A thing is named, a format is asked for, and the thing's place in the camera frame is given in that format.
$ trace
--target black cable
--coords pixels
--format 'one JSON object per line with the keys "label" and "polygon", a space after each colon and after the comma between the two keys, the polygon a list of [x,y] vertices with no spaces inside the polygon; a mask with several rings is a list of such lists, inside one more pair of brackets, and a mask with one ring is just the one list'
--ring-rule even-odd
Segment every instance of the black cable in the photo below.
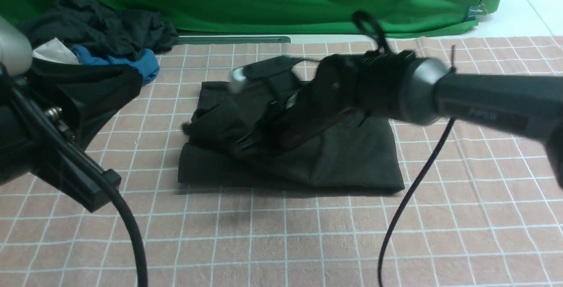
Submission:
{"label": "black cable", "polygon": [[135,221],[133,213],[121,194],[117,189],[115,189],[110,183],[108,183],[104,176],[99,173],[96,169],[90,166],[82,160],[82,157],[74,150],[69,147],[67,141],[58,133],[58,131],[53,127],[53,125],[44,116],[43,111],[31,103],[19,86],[5,74],[0,73],[0,83],[3,83],[3,89],[6,89],[11,97],[10,102],[14,103],[18,110],[23,113],[23,116],[32,122],[37,128],[39,128],[47,137],[48,143],[51,143],[64,157],[69,159],[74,165],[76,165],[86,176],[90,177],[104,193],[107,194],[111,203],[117,209],[123,223],[129,232],[129,237],[131,238],[131,243],[133,245],[133,254],[135,255],[135,265],[137,267],[137,280],[139,281],[139,287],[148,287],[149,278],[147,273],[147,263],[145,255],[145,247],[143,245],[143,237],[141,231],[139,230],[139,225]]}
{"label": "black cable", "polygon": [[383,266],[384,266],[384,256],[385,256],[385,251],[388,247],[389,241],[391,239],[391,235],[393,234],[393,230],[395,229],[395,226],[397,225],[398,219],[401,217],[402,211],[405,209],[405,207],[406,207],[407,203],[409,202],[410,198],[413,196],[414,191],[417,189],[418,185],[420,185],[422,179],[426,176],[426,173],[428,173],[428,170],[430,169],[430,167],[432,167],[432,164],[434,163],[434,161],[438,157],[438,154],[442,150],[444,143],[448,139],[448,135],[452,131],[452,127],[453,127],[455,121],[456,121],[456,119],[450,119],[448,121],[448,124],[446,125],[446,128],[444,129],[444,133],[442,133],[442,137],[440,137],[440,139],[438,140],[438,144],[436,144],[434,151],[432,151],[432,154],[428,158],[428,161],[426,161],[426,163],[424,164],[424,166],[420,170],[420,173],[418,173],[417,177],[414,179],[413,184],[411,185],[409,190],[406,192],[406,195],[405,195],[405,197],[403,197],[401,203],[398,205],[398,209],[395,212],[395,215],[393,216],[391,223],[389,223],[387,233],[385,233],[385,238],[384,238],[384,241],[381,245],[380,257],[377,261],[377,281],[378,281],[380,287],[384,287],[383,277],[382,277],[382,270],[383,270]]}

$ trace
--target white floor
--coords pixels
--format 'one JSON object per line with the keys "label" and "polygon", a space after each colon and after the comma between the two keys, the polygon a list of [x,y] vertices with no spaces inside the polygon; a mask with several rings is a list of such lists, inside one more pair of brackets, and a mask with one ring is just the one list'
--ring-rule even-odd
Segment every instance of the white floor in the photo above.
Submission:
{"label": "white floor", "polygon": [[[501,0],[498,11],[487,15],[462,37],[563,35],[563,0]],[[332,43],[366,40],[360,35],[290,35],[292,43]]]}

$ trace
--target black garment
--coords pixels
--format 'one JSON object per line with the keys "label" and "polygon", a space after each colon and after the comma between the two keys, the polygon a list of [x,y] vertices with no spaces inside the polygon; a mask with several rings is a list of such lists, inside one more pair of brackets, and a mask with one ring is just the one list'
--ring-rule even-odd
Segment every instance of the black garment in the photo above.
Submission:
{"label": "black garment", "polygon": [[145,10],[113,11],[96,0],[57,0],[43,15],[18,24],[33,48],[55,37],[94,56],[141,58],[143,49],[169,51],[178,39],[171,23]]}
{"label": "black garment", "polygon": [[197,110],[184,127],[180,183],[265,187],[315,193],[390,195],[404,189],[387,119],[361,113],[276,158],[234,159],[231,143],[245,136],[272,94],[266,85],[231,95],[225,82],[204,82]]}

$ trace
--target table surface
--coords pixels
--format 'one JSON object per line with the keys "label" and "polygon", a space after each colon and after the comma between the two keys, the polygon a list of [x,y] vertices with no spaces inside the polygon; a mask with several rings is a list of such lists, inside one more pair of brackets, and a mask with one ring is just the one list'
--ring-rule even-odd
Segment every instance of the table surface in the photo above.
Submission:
{"label": "table surface", "polygon": [[[461,73],[563,75],[563,37],[393,40]],[[393,197],[314,197],[256,189],[186,189],[179,129],[202,81],[279,54],[362,53],[367,42],[178,45],[155,82],[100,131],[88,154],[123,177],[143,233],[151,286],[376,286]],[[304,79],[314,63],[301,63]],[[407,187],[445,127],[392,121]],[[541,145],[458,122],[403,213],[386,286],[563,286],[563,191]],[[26,175],[0,187],[0,285],[134,286],[131,244],[111,205],[87,213]]]}

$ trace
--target black cloth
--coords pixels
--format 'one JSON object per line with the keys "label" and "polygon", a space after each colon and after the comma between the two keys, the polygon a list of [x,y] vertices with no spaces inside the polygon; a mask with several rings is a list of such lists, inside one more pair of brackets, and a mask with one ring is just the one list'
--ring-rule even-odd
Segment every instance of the black cloth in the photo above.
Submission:
{"label": "black cloth", "polygon": [[160,13],[113,11],[96,0],[56,0],[40,17],[18,24],[33,48],[55,37],[67,47],[82,45],[97,57],[107,55],[137,61],[143,49],[169,51],[178,39]]}
{"label": "black cloth", "polygon": [[368,118],[358,127],[361,113],[279,157],[235,159],[229,146],[252,129],[272,99],[265,87],[231,95],[225,82],[201,85],[197,110],[185,127],[190,138],[179,159],[180,183],[335,195],[404,189],[388,120]]}

